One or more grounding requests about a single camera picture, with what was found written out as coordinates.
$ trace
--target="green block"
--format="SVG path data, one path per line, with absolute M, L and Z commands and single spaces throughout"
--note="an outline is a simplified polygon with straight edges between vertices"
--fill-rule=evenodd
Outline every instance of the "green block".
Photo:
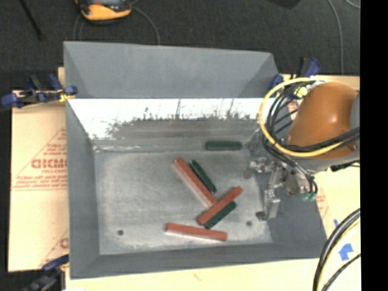
M 207 189 L 211 194 L 214 194 L 215 192 L 217 192 L 216 186 L 209 178 L 209 176 L 206 174 L 205 170 L 203 170 L 203 168 L 198 164 L 198 162 L 195 159 L 192 160 L 189 166 L 193 170 L 193 172 L 197 175 L 199 180 L 201 180 L 201 182 L 207 187 Z
M 220 210 L 213 218 L 208 220 L 204 227 L 207 229 L 211 229 L 217 223 L 219 223 L 223 218 L 225 218 L 230 212 L 232 212 L 237 207 L 237 204 L 232 201 L 227 204 L 222 210 Z

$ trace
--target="yellow cable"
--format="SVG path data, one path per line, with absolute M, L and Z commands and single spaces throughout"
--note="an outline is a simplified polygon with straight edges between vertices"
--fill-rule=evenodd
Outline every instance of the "yellow cable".
M 311 157 L 311 156 L 316 156 L 316 155 L 320 155 L 320 154 L 323 154 L 323 153 L 326 153 L 330 150 L 333 150 L 334 148 L 338 147 L 340 144 L 342 144 L 342 142 L 340 143 L 336 143 L 336 144 L 332 144 L 328 147 L 325 147 L 325 148 L 321 148 L 321 149 L 318 149 L 318 150 L 315 150 L 315 151 L 311 151 L 311 152 L 294 152 L 294 151 L 291 151 L 291 150 L 287 150 L 285 149 L 284 147 L 282 147 L 281 145 L 279 145 L 272 137 L 271 135 L 269 134 L 268 130 L 266 129 L 266 126 L 265 126 L 265 123 L 264 123 L 264 120 L 263 120 L 263 109 L 264 109 L 264 104 L 267 102 L 267 100 L 279 89 L 287 86 L 287 85 L 290 85 L 290 84 L 293 84 L 293 83 L 298 83 L 298 82 L 310 82 L 311 79 L 310 78 L 296 78 L 296 79 L 291 79 L 291 80 L 287 80 L 287 81 L 284 81 L 280 84 L 278 84 L 277 86 L 275 86 L 273 89 L 271 89 L 267 94 L 266 96 L 264 97 L 261 105 L 260 105 L 260 108 L 259 108 L 259 124 L 260 124 L 260 127 L 261 127 L 261 130 L 263 131 L 263 134 L 264 136 L 269 140 L 269 142 L 271 142 L 271 144 L 273 144 L 280 152 L 284 153 L 284 154 L 287 154 L 287 155 L 291 155 L 291 156 L 296 156 L 296 157 L 300 157 L 300 158 L 308 158 L 308 157 Z

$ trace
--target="cardboard sheet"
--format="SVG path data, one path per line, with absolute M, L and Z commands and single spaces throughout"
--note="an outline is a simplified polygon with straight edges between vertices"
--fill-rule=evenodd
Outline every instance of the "cardboard sheet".
M 69 250 L 64 110 L 54 102 L 12 111 L 10 272 Z

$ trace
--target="red wooden block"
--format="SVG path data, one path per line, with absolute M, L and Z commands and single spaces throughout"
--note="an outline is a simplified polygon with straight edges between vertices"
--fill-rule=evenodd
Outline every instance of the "red wooden block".
M 166 232 L 177 233 L 194 237 L 226 241 L 228 234 L 219 230 L 207 230 L 202 227 L 185 226 L 184 224 L 167 223 Z
M 189 165 L 181 157 L 175 159 L 174 166 L 207 206 L 211 207 L 217 203 L 217 199 L 209 192 L 207 187 L 199 180 L 193 170 L 191 170 Z

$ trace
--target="cable bundle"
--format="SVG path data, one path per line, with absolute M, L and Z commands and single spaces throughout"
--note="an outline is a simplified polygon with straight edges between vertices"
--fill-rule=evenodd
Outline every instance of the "cable bundle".
M 307 87 L 313 82 L 315 81 L 310 78 L 296 78 L 278 84 L 273 89 L 271 89 L 264 97 L 260 105 L 258 115 L 258 122 L 260 124 L 262 132 L 261 140 L 263 147 L 276 159 L 286 163 L 293 169 L 297 169 L 306 177 L 309 182 L 309 193 L 307 197 L 311 200 L 315 199 L 315 196 L 318 192 L 318 186 L 314 181 L 313 173 L 302 167 L 293 159 L 293 157 L 310 158 L 343 146 L 347 146 L 360 138 L 360 128 L 357 127 L 347 133 L 343 133 L 342 135 L 314 145 L 301 147 L 297 145 L 282 144 L 282 140 L 279 139 L 278 136 L 279 132 L 291 125 L 292 120 L 285 123 L 281 127 L 277 127 L 277 125 L 287 118 L 290 119 L 290 116 L 298 111 L 298 109 L 296 109 L 294 111 L 289 112 L 285 108 L 291 102 L 294 102 L 296 99 L 300 99 L 300 95 L 298 92 L 302 91 L 303 88 L 305 88 L 305 91 L 308 91 Z M 271 105 L 267 120 L 266 122 L 264 122 L 264 106 L 269 100 L 269 98 L 274 94 L 276 94 L 275 100 Z M 279 118 L 279 114 L 282 110 L 285 110 L 286 114 Z

